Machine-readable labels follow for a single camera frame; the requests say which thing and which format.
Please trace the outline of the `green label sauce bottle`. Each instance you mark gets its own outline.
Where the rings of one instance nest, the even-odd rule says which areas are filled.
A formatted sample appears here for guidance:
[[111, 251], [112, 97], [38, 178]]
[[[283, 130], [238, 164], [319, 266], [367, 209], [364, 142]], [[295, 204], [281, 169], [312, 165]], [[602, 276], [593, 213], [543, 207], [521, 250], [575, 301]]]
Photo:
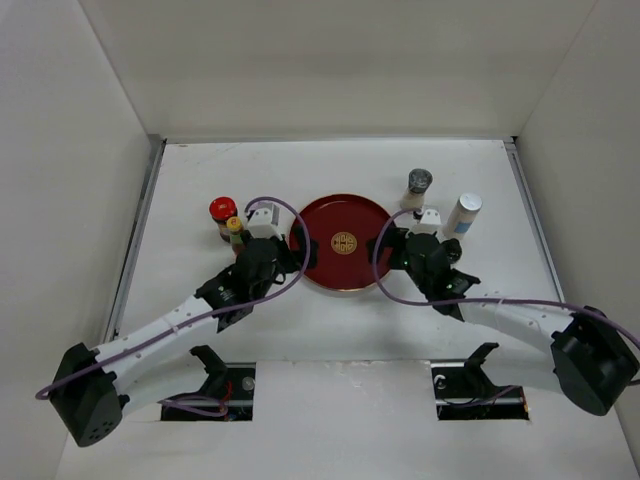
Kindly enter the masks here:
[[238, 256], [246, 247], [243, 237], [245, 232], [243, 222], [240, 217], [232, 216], [226, 221], [226, 227], [232, 251]]

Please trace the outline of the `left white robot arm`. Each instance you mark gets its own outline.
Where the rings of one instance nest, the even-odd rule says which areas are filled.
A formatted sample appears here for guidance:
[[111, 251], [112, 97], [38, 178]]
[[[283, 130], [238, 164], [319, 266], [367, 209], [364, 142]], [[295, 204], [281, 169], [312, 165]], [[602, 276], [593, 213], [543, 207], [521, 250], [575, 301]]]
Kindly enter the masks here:
[[227, 375], [210, 347], [212, 337], [291, 288], [317, 264], [318, 244], [298, 224], [296, 247], [281, 236], [246, 235], [229, 267], [206, 281], [171, 312], [94, 348], [78, 343], [63, 355], [54, 380], [38, 393], [51, 403], [79, 447], [111, 434], [123, 418], [152, 403], [183, 406], [183, 397], [214, 398]]

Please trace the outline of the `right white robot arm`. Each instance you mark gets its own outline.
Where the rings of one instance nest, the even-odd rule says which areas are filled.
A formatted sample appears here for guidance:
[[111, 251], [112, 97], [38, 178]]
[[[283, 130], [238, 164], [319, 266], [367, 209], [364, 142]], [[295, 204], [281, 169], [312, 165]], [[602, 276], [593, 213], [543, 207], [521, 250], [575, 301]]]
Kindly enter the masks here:
[[463, 373], [466, 388], [475, 395], [487, 395], [497, 386], [529, 385], [560, 393], [581, 410], [604, 416], [639, 382], [638, 338], [596, 308], [499, 292], [471, 298], [468, 290], [481, 281], [455, 268], [459, 243], [433, 234], [384, 227], [366, 247], [374, 273], [385, 265], [408, 275], [424, 297], [419, 306], [534, 349], [532, 355], [499, 359], [498, 344], [482, 344], [466, 359]]

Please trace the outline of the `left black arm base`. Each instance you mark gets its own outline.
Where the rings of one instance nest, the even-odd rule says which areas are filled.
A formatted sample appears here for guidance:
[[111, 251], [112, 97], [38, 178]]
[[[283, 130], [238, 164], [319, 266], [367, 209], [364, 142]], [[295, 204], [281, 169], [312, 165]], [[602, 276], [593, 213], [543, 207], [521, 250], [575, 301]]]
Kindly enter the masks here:
[[187, 390], [161, 403], [162, 422], [247, 422], [253, 419], [257, 366], [225, 363], [209, 346], [190, 355], [202, 364], [206, 378], [197, 390]]

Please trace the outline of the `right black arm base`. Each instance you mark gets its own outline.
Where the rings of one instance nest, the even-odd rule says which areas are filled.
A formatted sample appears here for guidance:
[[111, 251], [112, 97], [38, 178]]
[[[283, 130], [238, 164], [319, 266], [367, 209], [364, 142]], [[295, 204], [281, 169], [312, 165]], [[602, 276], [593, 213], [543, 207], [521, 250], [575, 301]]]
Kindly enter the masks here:
[[484, 343], [466, 359], [430, 363], [440, 421], [529, 420], [523, 388], [497, 386], [482, 370], [498, 347], [495, 342]]

